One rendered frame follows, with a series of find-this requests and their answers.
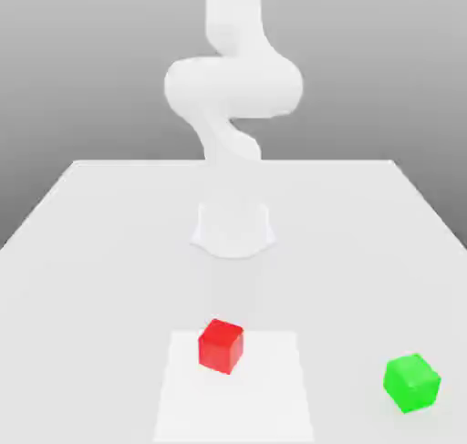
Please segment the small red cube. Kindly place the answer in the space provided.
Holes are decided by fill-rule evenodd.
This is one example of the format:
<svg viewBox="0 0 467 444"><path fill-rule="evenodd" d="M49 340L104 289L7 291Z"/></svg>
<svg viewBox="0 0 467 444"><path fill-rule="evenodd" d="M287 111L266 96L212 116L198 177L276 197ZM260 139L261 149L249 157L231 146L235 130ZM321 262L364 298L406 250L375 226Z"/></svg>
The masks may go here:
<svg viewBox="0 0 467 444"><path fill-rule="evenodd" d="M199 364L230 375L244 351L244 329L214 318L198 338Z"/></svg>

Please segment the small green cube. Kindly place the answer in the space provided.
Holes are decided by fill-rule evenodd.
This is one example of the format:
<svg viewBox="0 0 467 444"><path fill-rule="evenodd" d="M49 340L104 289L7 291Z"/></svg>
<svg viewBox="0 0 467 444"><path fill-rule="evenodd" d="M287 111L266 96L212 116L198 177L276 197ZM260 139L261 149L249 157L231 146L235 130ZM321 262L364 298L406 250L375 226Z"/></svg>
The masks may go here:
<svg viewBox="0 0 467 444"><path fill-rule="evenodd" d="M404 414L430 407L437 399L441 376L418 353L391 359L383 387Z"/></svg>

